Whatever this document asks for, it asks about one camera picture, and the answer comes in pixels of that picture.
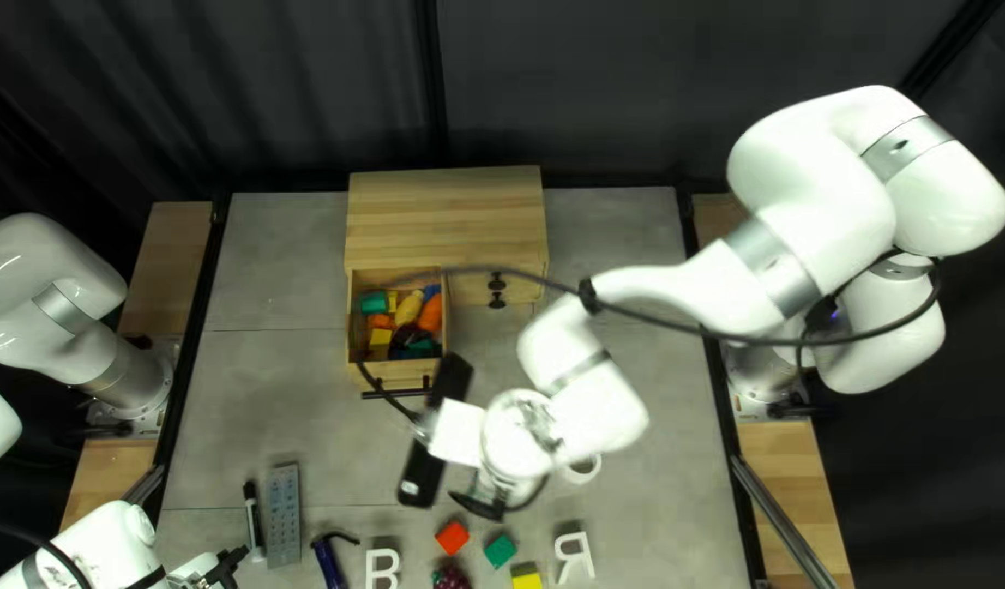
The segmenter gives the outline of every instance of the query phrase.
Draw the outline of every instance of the green block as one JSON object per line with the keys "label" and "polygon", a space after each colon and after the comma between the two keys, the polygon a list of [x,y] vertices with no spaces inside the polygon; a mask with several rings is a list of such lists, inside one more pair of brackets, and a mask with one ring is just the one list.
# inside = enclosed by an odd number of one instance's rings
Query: green block
{"label": "green block", "polygon": [[484,556],[487,556],[487,562],[491,564],[495,570],[499,569],[517,554],[517,547],[513,545],[513,541],[510,537],[502,535],[495,538],[495,542],[492,542],[484,548]]}
{"label": "green block", "polygon": [[389,309],[389,306],[386,303],[386,293],[384,291],[377,290],[361,294],[361,315],[382,315],[386,313],[387,309]]}

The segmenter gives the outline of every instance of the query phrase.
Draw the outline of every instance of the wooden drawer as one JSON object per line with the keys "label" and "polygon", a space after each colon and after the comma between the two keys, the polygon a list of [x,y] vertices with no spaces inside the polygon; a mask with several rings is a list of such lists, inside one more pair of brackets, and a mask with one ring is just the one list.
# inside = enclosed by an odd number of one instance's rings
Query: wooden drawer
{"label": "wooden drawer", "polygon": [[[450,305],[449,285],[447,278],[440,272],[439,266],[416,266],[408,268],[374,268],[351,269],[350,297],[347,300],[347,371],[350,378],[362,391],[369,391],[372,386],[365,381],[357,367],[357,361],[365,356],[367,342],[367,320],[361,315],[360,296],[367,290],[398,290],[402,291],[399,300],[404,299],[404,290],[414,290],[430,284],[440,283],[442,299],[442,326],[440,327],[440,345],[447,352],[447,308]],[[419,274],[416,279],[405,279],[412,274]],[[423,385],[423,377],[429,376],[432,382],[439,358],[419,358],[418,360],[367,361],[365,367],[376,379],[382,379],[385,389],[417,389]]]}

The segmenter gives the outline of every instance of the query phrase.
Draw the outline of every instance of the drawer knob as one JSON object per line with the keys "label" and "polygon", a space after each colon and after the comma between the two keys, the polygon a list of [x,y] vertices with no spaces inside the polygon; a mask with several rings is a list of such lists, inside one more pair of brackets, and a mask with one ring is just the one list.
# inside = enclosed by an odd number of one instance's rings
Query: drawer knob
{"label": "drawer knob", "polygon": [[506,306],[506,302],[502,301],[501,292],[491,292],[491,302],[487,303],[487,306],[493,310],[500,310]]}
{"label": "drawer knob", "polygon": [[506,280],[502,279],[502,272],[492,272],[491,280],[487,283],[488,290],[501,290],[506,287]]}

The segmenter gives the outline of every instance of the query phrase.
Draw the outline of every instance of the marker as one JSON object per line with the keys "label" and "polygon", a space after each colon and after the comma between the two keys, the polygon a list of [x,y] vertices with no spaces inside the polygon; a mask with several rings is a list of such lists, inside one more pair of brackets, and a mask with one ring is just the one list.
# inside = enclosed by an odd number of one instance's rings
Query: marker
{"label": "marker", "polygon": [[260,563],[265,560],[265,545],[262,540],[262,519],[258,515],[254,481],[244,483],[244,508],[247,515],[247,546],[251,549],[251,560]]}

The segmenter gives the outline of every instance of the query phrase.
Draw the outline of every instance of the yellow cube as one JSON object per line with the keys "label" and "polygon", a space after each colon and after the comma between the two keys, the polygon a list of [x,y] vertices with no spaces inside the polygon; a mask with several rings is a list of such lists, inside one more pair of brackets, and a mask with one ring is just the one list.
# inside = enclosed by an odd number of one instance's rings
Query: yellow cube
{"label": "yellow cube", "polygon": [[386,346],[389,347],[389,341],[393,339],[393,332],[389,329],[373,329],[372,330],[372,342],[368,344],[373,348],[376,346]]}
{"label": "yellow cube", "polygon": [[513,589],[542,589],[539,573],[532,572],[513,578]]}

